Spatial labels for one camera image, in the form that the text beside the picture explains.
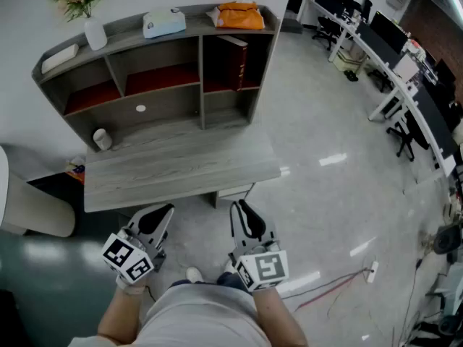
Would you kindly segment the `person's left forearm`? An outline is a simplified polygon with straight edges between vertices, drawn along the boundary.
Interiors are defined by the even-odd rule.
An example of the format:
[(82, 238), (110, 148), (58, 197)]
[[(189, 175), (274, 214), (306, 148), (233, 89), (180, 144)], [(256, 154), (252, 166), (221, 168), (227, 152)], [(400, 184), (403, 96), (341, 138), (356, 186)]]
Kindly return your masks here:
[(142, 302), (143, 294), (127, 294), (117, 286), (99, 323), (97, 335), (112, 340), (116, 345), (133, 343), (140, 325)]

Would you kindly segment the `orange plastic bag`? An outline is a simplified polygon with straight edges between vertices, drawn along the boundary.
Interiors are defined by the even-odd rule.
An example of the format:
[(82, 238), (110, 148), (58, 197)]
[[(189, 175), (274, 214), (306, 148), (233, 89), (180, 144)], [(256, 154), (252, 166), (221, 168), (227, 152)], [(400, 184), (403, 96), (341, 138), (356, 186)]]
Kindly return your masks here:
[(206, 12), (213, 26), (223, 29), (263, 30), (265, 23), (255, 2), (228, 2)]

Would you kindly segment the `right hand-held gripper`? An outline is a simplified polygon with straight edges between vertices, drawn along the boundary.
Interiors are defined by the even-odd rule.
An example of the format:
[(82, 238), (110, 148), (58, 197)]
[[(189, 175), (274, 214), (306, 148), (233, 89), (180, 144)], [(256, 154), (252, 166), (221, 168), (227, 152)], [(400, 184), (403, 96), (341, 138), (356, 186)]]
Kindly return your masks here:
[(287, 254), (276, 238), (274, 222), (246, 200), (231, 204), (230, 220), (235, 249), (229, 256), (247, 291), (274, 288), (287, 280)]

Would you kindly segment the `white ribbed vase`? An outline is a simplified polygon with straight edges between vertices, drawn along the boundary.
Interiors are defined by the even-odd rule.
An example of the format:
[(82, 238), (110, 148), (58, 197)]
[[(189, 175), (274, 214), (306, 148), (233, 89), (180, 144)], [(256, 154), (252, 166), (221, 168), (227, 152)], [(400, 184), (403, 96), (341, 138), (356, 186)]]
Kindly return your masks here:
[(103, 25), (95, 17), (85, 19), (84, 32), (93, 51), (102, 49), (108, 43)]

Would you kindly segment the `person's right forearm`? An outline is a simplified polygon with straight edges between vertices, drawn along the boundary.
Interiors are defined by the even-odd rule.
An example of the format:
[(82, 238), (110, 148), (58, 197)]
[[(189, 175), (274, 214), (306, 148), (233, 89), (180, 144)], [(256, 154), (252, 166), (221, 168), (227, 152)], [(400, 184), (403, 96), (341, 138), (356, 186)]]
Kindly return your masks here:
[(252, 297), (258, 323), (272, 347), (308, 347), (305, 334), (275, 288), (253, 292)]

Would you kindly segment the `black round device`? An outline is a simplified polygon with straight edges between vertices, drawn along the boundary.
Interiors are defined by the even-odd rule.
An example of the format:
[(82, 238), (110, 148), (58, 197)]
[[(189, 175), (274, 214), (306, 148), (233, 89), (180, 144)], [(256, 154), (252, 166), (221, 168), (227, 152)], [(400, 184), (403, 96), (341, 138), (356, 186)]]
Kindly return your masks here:
[(440, 226), (433, 241), (436, 254), (448, 254), (463, 244), (463, 227), (460, 223)]

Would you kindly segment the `grey wooden desk with hutch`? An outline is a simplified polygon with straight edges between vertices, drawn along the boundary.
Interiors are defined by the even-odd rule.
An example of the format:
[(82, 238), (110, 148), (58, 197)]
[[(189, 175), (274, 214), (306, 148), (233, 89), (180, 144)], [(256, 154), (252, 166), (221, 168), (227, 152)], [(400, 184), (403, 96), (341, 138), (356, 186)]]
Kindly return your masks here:
[[(280, 19), (260, 7), (263, 30), (221, 29), (206, 15), (210, 4), (184, 6), (186, 30), (145, 39), (137, 14), (104, 25), (108, 43), (93, 51), (84, 35), (42, 55), (47, 59), (73, 44), (76, 57), (32, 78), (55, 111), (91, 150), (95, 130), (114, 139), (120, 132), (170, 121), (192, 119), (201, 129), (215, 112), (236, 111), (248, 123), (258, 106), (263, 82), (281, 27)], [(231, 90), (219, 74), (216, 37), (231, 35), (248, 43), (241, 91)], [(144, 105), (144, 112), (135, 107)]]

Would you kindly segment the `long white office desk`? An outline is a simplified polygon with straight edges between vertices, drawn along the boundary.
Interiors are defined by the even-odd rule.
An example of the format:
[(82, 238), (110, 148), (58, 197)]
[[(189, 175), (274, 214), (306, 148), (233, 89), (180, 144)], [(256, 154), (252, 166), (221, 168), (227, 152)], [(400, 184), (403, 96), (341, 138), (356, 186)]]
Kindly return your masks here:
[(314, 9), (316, 9), (321, 14), (325, 15), (327, 18), (333, 20), (334, 22), (338, 23), (341, 26), (341, 35), (337, 40), (336, 45), (334, 48), (331, 49), (331, 54), (328, 58), (330, 62), (332, 62), (339, 49), (341, 48), (342, 41), (345, 39), (346, 35), (350, 34), (353, 37), (354, 42), (359, 45), (362, 50), (367, 54), (367, 56), (378, 64), (383, 71), (386, 72), (388, 77), (394, 83), (394, 89), (383, 99), (383, 101), (378, 105), (373, 112), (369, 115), (369, 120), (374, 120), (374, 118), (391, 102), (392, 98), (396, 94), (401, 94), (403, 97), (403, 106), (407, 108), (408, 111), (412, 112), (415, 120), (417, 121), (418, 125), (421, 128), (422, 133), (425, 135), (426, 140), (428, 141), (429, 145), (431, 146), (434, 156), (437, 159), (437, 163), (439, 164), (439, 168), (430, 175), (430, 180), (434, 181), (442, 176), (449, 177), (452, 172), (454, 172), (456, 168), (456, 161), (454, 156), (450, 156), (448, 158), (443, 158), (442, 156), (442, 149), (437, 145), (437, 142), (434, 136), (431, 133), (426, 121), (424, 120), (420, 110), (417, 108), (417, 103), (413, 100), (413, 96), (419, 90), (419, 87), (416, 87), (411, 82), (404, 82), (401, 78), (397, 76), (397, 74), (388, 67), (387, 64), (383, 63), (379, 57), (370, 50), (370, 48), (360, 40), (358, 35), (356, 34), (356, 30), (359, 26), (349, 24), (343, 19), (337, 17), (335, 14), (330, 13), (327, 9), (322, 7), (316, 0), (306, 0), (307, 3), (312, 4)]

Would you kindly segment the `person's dark trousers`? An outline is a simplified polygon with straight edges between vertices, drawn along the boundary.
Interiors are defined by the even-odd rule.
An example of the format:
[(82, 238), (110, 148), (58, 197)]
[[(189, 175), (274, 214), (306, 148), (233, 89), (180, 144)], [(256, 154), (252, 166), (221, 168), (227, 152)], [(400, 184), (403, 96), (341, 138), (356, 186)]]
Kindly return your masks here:
[(246, 294), (250, 295), (250, 292), (245, 287), (242, 279), (237, 273), (230, 273), (225, 272), (222, 273), (215, 282), (206, 282), (206, 281), (195, 281), (192, 282), (188, 279), (178, 280), (170, 285), (171, 288), (175, 286), (185, 285), (185, 284), (202, 284), (202, 285), (215, 285), (215, 286), (223, 286), (228, 288), (234, 288), (240, 291), (244, 291)]

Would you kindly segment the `light blue tissue pack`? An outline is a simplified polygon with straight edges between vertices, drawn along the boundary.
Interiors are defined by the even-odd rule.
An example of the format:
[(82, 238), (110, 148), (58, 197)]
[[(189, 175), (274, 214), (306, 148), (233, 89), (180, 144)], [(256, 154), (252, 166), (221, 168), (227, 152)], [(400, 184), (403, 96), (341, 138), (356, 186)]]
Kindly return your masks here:
[(185, 15), (176, 7), (154, 9), (143, 16), (143, 36), (145, 39), (185, 30)]

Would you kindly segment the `white rectangular box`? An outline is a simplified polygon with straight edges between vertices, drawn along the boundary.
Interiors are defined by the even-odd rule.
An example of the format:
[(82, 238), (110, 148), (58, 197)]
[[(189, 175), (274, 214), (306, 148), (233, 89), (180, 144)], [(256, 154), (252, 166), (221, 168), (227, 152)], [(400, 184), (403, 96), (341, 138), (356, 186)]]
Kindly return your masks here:
[(50, 72), (53, 68), (56, 68), (64, 62), (73, 59), (74, 57), (76, 57), (78, 51), (79, 46), (77, 44), (73, 44), (55, 53), (54, 55), (50, 56), (45, 61), (43, 61), (43, 63), (41, 64), (41, 73), (45, 74), (47, 72)]

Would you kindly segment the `dark red book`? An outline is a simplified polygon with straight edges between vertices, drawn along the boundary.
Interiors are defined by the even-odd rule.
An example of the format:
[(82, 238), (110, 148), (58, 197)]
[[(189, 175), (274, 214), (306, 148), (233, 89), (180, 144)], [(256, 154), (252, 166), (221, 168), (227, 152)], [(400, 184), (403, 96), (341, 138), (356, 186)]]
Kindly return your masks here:
[(241, 91), (247, 61), (248, 43), (231, 35), (216, 37), (216, 61), (219, 74), (226, 85), (234, 91)]

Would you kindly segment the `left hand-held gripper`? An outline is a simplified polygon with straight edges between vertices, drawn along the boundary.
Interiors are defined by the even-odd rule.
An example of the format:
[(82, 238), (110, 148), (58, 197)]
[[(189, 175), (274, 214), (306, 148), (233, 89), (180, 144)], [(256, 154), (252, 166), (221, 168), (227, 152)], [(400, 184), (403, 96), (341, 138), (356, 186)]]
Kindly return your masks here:
[(128, 226), (107, 239), (101, 252), (103, 261), (129, 285), (158, 273), (166, 259), (163, 246), (173, 214), (171, 203), (138, 210)]

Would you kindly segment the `white mug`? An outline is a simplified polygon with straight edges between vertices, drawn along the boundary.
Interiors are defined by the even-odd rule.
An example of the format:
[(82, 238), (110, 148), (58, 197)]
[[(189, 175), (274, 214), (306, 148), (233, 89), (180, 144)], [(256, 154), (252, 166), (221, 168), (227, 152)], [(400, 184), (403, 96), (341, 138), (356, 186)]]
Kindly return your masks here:
[(112, 146), (112, 138), (103, 128), (95, 130), (93, 133), (93, 141), (103, 151), (109, 150)]

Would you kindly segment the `black office chair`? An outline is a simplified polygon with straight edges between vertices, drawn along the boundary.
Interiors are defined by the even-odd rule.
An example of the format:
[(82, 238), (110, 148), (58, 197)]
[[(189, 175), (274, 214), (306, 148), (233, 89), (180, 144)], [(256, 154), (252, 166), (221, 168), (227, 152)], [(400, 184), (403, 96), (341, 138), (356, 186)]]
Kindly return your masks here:
[(406, 111), (404, 113), (404, 124), (407, 128), (406, 131), (402, 124), (397, 121), (393, 127), (388, 127), (386, 129), (386, 133), (393, 133), (401, 140), (401, 145), (396, 156), (400, 157), (404, 152), (404, 149), (407, 148), (409, 151), (409, 161), (413, 162), (415, 160), (415, 154), (412, 149), (412, 141), (415, 141), (423, 150), (427, 150), (429, 148), (429, 143), (411, 111)]
[(313, 40), (324, 39), (328, 43), (327, 51), (331, 50), (332, 44), (337, 43), (341, 35), (341, 26), (327, 17), (318, 17), (318, 28), (315, 31)]
[(394, 85), (387, 74), (379, 69), (371, 70), (367, 73), (368, 77), (374, 77), (379, 81), (379, 90), (383, 93), (386, 89), (393, 90)]

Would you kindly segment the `colourful box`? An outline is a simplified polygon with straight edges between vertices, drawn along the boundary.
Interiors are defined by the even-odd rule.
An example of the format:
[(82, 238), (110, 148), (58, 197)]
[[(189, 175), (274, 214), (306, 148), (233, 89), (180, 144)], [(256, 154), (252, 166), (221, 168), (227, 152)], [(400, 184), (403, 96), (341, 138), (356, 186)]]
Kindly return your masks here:
[(76, 156), (71, 160), (67, 161), (65, 173), (79, 181), (82, 185), (85, 184), (85, 160)]

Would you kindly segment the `black desk partition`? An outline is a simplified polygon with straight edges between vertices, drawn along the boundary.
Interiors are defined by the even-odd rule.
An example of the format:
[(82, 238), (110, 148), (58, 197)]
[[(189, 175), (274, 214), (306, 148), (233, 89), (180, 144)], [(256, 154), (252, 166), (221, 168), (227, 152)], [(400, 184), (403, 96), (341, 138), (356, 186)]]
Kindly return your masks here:
[(417, 103), (417, 108), (431, 130), (437, 145), (442, 149), (443, 158), (453, 156), (457, 151), (457, 144), (444, 117), (424, 86), (419, 87), (419, 90), (413, 96), (413, 100)]
[(390, 69), (399, 63), (401, 55), (364, 22), (359, 24), (356, 34)]

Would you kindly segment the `person's white shirt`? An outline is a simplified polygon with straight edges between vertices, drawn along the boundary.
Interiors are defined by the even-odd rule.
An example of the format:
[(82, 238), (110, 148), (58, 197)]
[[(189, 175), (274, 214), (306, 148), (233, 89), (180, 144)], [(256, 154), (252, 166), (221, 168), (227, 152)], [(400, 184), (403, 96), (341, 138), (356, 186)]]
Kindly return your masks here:
[(149, 309), (131, 344), (102, 336), (73, 338), (69, 347), (271, 347), (244, 291), (183, 284), (168, 289)]

